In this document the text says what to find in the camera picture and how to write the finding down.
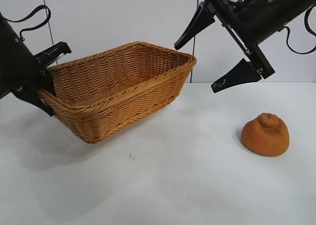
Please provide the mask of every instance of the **white table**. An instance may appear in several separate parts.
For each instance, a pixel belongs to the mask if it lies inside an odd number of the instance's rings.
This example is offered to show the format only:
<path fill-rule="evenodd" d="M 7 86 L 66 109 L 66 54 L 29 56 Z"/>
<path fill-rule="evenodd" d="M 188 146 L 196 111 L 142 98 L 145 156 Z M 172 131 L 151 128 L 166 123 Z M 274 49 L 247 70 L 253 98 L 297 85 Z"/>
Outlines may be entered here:
<path fill-rule="evenodd" d="M 55 118 L 0 101 L 1 225 L 315 225 L 316 84 L 256 83 L 213 94 L 186 84 L 170 106 L 97 146 Z M 280 157 L 242 146 L 280 116 Z"/>

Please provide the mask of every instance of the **orange sponge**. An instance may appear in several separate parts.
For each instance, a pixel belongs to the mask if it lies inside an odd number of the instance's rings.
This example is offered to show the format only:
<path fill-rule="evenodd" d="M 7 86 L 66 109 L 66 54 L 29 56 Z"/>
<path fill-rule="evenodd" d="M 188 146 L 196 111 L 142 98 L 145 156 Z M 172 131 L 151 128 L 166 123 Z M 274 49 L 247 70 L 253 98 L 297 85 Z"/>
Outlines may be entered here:
<path fill-rule="evenodd" d="M 270 113 L 248 122 L 242 129 L 241 140 L 249 150 L 264 156 L 279 156 L 290 144 L 286 124 Z"/>

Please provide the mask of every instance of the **wicker basket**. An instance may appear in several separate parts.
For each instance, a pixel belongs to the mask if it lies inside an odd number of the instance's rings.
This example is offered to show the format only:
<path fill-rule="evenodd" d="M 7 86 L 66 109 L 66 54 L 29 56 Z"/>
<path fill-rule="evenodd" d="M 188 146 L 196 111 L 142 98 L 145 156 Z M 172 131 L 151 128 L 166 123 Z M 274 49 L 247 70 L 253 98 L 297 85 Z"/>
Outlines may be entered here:
<path fill-rule="evenodd" d="M 57 97 L 39 96 L 88 143 L 98 143 L 170 104 L 196 59 L 145 42 L 51 67 Z"/>

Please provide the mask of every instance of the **white wall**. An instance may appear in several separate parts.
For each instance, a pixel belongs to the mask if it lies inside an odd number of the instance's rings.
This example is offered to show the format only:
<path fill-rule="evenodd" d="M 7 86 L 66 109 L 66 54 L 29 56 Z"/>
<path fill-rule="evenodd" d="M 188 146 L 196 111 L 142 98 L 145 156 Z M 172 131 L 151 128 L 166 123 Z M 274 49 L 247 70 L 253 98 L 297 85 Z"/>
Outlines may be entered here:
<path fill-rule="evenodd" d="M 60 63 L 101 52 L 121 44 L 144 40 L 173 48 L 191 20 L 197 0 L 46 0 L 52 10 L 54 42 L 66 41 L 73 53 Z M 11 19 L 26 16 L 43 0 L 1 0 L 0 11 Z M 12 24 L 16 32 L 38 24 L 44 11 L 22 24 Z M 315 39 L 306 32 L 304 16 L 290 23 L 291 44 L 299 51 L 311 49 Z M 316 14 L 310 16 L 316 29 Z M 26 45 L 35 54 L 51 46 L 48 26 L 25 33 Z M 285 45 L 286 32 L 274 34 L 261 48 L 276 70 L 266 81 L 316 82 L 316 55 L 297 55 Z M 193 42 L 181 49 L 192 53 Z M 213 82 L 243 58 L 243 53 L 220 22 L 201 32 L 196 39 L 198 63 L 193 82 Z"/>

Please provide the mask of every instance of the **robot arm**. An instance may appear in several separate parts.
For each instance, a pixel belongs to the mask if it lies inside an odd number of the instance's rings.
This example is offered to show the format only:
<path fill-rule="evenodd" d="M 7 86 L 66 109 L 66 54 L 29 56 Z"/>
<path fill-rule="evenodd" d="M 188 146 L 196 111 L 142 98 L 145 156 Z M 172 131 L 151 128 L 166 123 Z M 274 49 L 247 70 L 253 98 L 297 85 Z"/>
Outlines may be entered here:
<path fill-rule="evenodd" d="M 60 55 L 71 53 L 71 50 L 65 42 L 60 42 L 33 56 L 23 43 L 23 31 L 35 30 L 49 21 L 50 10 L 46 5 L 40 5 L 26 18 L 16 22 L 32 17 L 41 9 L 48 10 L 47 19 L 33 28 L 23 29 L 20 36 L 9 25 L 8 21 L 12 21 L 0 13 L 0 99 L 12 92 L 20 100 L 53 115 L 50 106 L 37 96 L 36 89 L 42 88 L 55 95 L 53 77 L 46 68 Z"/>
<path fill-rule="evenodd" d="M 308 25 L 308 16 L 315 4 L 316 0 L 204 0 L 199 4 L 187 29 L 175 43 L 175 48 L 180 49 L 195 35 L 213 24 L 216 15 L 249 61 L 242 59 L 231 71 L 212 84 L 213 91 L 216 93 L 239 84 L 257 82 L 275 73 L 258 45 L 277 31 L 284 28 L 289 31 L 289 27 L 285 25 L 305 10 L 305 26 L 308 32 L 316 36 Z"/>

